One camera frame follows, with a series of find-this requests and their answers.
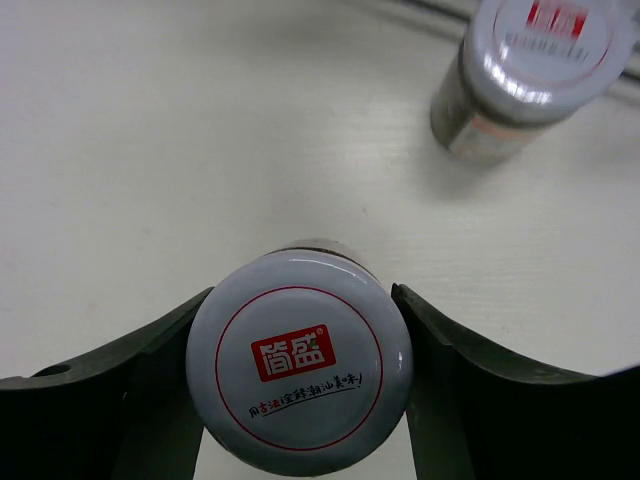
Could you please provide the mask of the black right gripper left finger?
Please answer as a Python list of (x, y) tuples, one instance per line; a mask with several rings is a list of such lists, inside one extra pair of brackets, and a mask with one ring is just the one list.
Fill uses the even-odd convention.
[(30, 377), (2, 379), (2, 478), (193, 478), (203, 423), (185, 355), (207, 294)]

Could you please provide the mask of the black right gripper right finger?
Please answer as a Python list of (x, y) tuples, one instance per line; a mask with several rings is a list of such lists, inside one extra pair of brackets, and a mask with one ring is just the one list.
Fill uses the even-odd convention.
[(455, 322), (406, 285), (406, 409), (419, 479), (636, 479), (639, 369), (592, 376), (528, 358)]

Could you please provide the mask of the white-lid spice jar front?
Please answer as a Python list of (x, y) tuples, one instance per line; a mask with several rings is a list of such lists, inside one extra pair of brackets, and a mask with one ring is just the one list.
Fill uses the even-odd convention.
[(259, 470), (317, 477), (380, 447), (413, 379), (390, 293), (344, 244), (302, 239), (264, 254), (205, 297), (186, 346), (204, 427)]

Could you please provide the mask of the white-lid spice jar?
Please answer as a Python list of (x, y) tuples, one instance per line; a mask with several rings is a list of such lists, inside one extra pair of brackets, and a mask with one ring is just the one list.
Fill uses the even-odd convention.
[(516, 154), (605, 93), (638, 37), (635, 1), (482, 1), (435, 93), (435, 139), (458, 158)]
[(390, 293), (344, 244), (302, 239), (264, 254), (205, 297), (186, 346), (204, 427), (259, 470), (317, 477), (380, 447), (413, 379)]

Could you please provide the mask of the white-lid spice jar back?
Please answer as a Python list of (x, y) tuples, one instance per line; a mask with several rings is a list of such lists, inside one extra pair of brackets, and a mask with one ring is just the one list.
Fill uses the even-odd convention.
[(482, 1), (435, 93), (435, 139), (458, 158), (516, 154), (605, 93), (638, 37), (635, 1)]

